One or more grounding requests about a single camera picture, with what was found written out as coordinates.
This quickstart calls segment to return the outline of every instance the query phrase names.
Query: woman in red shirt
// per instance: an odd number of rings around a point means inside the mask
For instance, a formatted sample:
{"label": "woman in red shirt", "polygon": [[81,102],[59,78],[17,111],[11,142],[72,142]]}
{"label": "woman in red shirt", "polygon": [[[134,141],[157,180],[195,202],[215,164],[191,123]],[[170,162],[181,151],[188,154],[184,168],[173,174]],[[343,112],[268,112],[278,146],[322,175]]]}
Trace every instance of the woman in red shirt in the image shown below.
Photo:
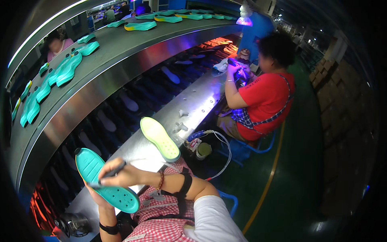
{"label": "woman in red shirt", "polygon": [[[250,142],[280,126],[290,111],[296,89],[294,77],[287,72],[294,63],[293,41],[287,34],[272,33],[258,44],[259,67],[265,73],[254,76],[248,66],[228,66],[225,93],[230,115],[219,117],[218,127],[229,136]],[[244,68],[254,81],[236,89],[234,74]]]}

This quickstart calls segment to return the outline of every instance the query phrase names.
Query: apron label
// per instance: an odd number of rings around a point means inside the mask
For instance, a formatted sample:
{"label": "apron label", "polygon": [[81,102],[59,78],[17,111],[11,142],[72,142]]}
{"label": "apron label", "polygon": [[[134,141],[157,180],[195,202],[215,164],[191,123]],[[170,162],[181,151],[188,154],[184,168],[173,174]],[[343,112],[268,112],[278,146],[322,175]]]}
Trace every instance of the apron label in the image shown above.
{"label": "apron label", "polygon": [[132,237],[126,238],[124,240],[124,242],[133,241],[133,240],[136,240],[136,239],[142,239],[142,238],[145,237],[145,235],[146,235],[146,233],[143,233],[143,234],[137,235],[137,236],[132,236]]}

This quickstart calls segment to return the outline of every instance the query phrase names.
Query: red and white checkered apron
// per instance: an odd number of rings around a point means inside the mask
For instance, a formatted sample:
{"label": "red and white checkered apron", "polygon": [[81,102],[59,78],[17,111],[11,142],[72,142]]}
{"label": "red and white checkered apron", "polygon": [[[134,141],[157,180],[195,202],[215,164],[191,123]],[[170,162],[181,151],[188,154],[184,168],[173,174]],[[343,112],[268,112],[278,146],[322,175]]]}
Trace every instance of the red and white checkered apron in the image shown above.
{"label": "red and white checkered apron", "polygon": [[[192,171],[187,166],[183,158],[180,158],[172,165],[183,171],[183,168],[187,168],[191,176]],[[167,167],[164,171],[165,174],[178,174],[174,169]],[[125,241],[134,242],[153,242],[153,241],[179,241],[179,242],[195,242],[195,240],[188,238],[184,234],[184,225],[188,224],[194,226],[195,223],[192,220],[180,219],[180,218],[164,218],[164,219],[152,219],[152,217],[164,216],[168,214],[179,214],[178,200],[173,196],[163,195],[166,199],[164,201],[157,201],[149,196],[150,193],[154,192],[154,187],[149,187],[142,195],[140,195],[140,208],[139,210],[131,214],[133,220],[138,218],[138,225],[133,232],[125,239]],[[144,206],[142,202],[144,200],[152,199],[148,206]],[[193,201],[185,200],[187,204],[187,210],[184,217],[194,218],[194,203]],[[133,239],[134,236],[139,236],[139,239]]]}

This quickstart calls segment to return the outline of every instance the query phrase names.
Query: red t-shirt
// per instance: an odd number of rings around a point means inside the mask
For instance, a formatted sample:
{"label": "red t-shirt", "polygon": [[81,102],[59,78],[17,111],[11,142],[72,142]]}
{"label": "red t-shirt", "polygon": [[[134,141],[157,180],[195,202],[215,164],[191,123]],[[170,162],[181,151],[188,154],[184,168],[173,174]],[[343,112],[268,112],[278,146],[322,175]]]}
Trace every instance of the red t-shirt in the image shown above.
{"label": "red t-shirt", "polygon": [[[281,73],[290,85],[290,92],[294,94],[294,77],[289,73]],[[249,85],[240,88],[239,93],[247,103],[247,113],[252,122],[264,121],[278,113],[284,106],[289,96],[289,88],[286,81],[278,74],[268,73],[257,77]],[[254,126],[260,133],[268,134],[278,128],[290,111],[293,99],[289,101],[282,114],[274,121]],[[248,129],[240,123],[236,124],[238,132],[247,140],[254,141],[262,135],[252,129]]]}

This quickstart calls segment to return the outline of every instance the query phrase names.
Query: yellow floor line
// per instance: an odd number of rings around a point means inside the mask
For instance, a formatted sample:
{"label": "yellow floor line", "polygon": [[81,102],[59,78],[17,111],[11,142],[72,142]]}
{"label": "yellow floor line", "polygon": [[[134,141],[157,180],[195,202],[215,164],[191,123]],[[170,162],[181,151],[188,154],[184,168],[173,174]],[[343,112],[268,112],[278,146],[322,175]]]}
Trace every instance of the yellow floor line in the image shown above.
{"label": "yellow floor line", "polygon": [[259,209],[261,208],[262,206],[262,203],[264,202],[265,200],[265,197],[266,197],[266,194],[267,194],[267,191],[269,190],[269,187],[270,187],[270,184],[271,184],[271,181],[273,180],[273,176],[274,176],[274,173],[276,172],[276,167],[277,167],[277,162],[278,162],[278,157],[279,157],[279,153],[281,151],[281,146],[282,146],[282,140],[284,138],[284,131],[285,131],[285,122],[283,122],[282,124],[282,127],[281,127],[281,135],[279,137],[279,143],[278,143],[278,148],[277,148],[277,154],[276,154],[276,158],[274,159],[274,163],[273,163],[273,167],[271,168],[271,173],[270,173],[270,176],[269,176],[269,179],[266,183],[266,186],[265,186],[265,189],[264,189],[264,192],[262,193],[261,195],[261,198],[259,199],[259,202],[253,212],[253,214],[251,215],[250,219],[248,220],[245,228],[243,229],[242,233],[245,234],[248,230],[248,228],[250,228],[250,225],[251,223],[253,223],[254,219],[255,219],[255,216],[257,215]]}

